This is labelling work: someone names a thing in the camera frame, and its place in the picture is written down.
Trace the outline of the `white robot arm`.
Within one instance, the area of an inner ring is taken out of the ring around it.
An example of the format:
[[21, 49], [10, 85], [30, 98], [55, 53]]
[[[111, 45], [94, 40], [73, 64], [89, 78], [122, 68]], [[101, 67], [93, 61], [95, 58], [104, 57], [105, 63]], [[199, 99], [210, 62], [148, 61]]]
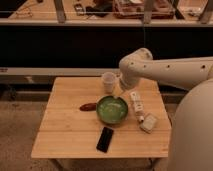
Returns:
[[213, 171], [213, 56], [155, 60], [140, 48], [119, 69], [123, 90], [147, 78], [187, 91], [172, 123], [167, 171]]

